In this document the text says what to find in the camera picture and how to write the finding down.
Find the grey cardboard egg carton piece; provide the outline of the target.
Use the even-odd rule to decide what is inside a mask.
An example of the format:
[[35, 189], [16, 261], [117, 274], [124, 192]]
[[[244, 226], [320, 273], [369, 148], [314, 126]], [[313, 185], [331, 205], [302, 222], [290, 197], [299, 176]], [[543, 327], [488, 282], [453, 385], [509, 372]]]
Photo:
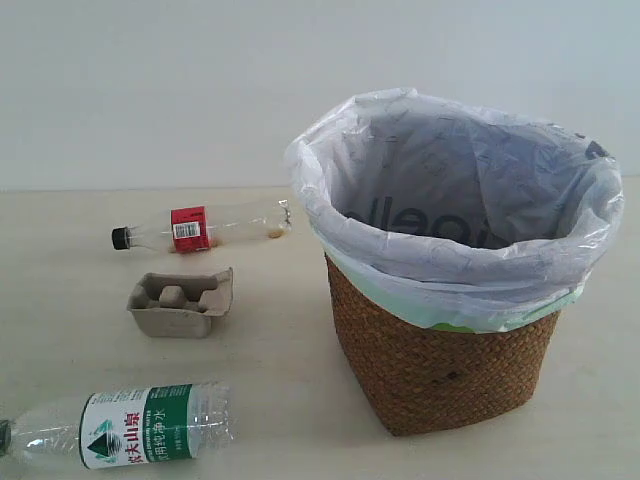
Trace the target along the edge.
[[127, 302], [137, 327], [151, 338], [201, 339], [233, 302], [234, 271], [211, 275], [147, 273]]

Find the green label water bottle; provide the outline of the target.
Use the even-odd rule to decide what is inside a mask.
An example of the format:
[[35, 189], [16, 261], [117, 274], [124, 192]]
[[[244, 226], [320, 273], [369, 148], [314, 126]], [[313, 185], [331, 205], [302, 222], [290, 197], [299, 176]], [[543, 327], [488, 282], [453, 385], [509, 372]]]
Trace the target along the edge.
[[1, 421], [1, 454], [88, 470], [195, 459], [232, 438], [220, 382], [125, 388], [51, 400]]

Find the brown woven wicker basket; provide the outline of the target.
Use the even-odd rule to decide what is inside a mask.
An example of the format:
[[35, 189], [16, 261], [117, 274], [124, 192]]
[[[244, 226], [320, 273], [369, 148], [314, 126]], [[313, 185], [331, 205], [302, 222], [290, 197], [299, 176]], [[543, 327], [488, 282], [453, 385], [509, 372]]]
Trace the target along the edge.
[[332, 260], [326, 267], [340, 346], [392, 435], [477, 424], [533, 396], [558, 312], [506, 333], [419, 328], [369, 300]]

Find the white plastic bin liner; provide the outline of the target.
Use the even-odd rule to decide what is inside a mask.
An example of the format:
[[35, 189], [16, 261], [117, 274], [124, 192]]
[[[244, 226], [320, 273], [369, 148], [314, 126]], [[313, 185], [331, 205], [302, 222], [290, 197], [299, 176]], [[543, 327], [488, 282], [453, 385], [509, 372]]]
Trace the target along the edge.
[[596, 141], [413, 89], [351, 97], [285, 160], [330, 261], [422, 328], [507, 332], [574, 302], [623, 216]]

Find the red label clear bottle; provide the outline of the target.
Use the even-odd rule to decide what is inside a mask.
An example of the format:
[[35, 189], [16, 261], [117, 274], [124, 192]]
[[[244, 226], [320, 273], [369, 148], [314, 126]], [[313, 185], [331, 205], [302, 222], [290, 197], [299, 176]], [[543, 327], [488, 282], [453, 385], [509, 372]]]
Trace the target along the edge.
[[248, 204], [212, 204], [172, 209], [137, 226], [111, 232], [116, 251], [147, 248], [190, 254], [224, 244], [276, 239], [291, 229], [286, 199]]

